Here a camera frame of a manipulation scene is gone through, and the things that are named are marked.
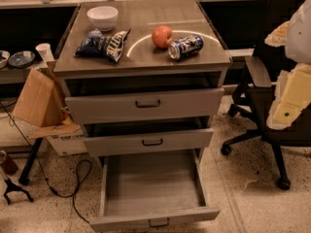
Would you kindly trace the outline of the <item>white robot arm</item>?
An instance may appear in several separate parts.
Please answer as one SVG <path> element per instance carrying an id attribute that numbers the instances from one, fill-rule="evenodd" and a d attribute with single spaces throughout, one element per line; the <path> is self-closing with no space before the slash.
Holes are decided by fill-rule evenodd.
<path id="1" fill-rule="evenodd" d="M 285 47 L 296 65 L 281 71 L 266 124 L 282 130 L 290 127 L 311 103 L 311 0 L 305 0 L 291 19 L 275 28 L 264 40 L 271 47 Z"/>

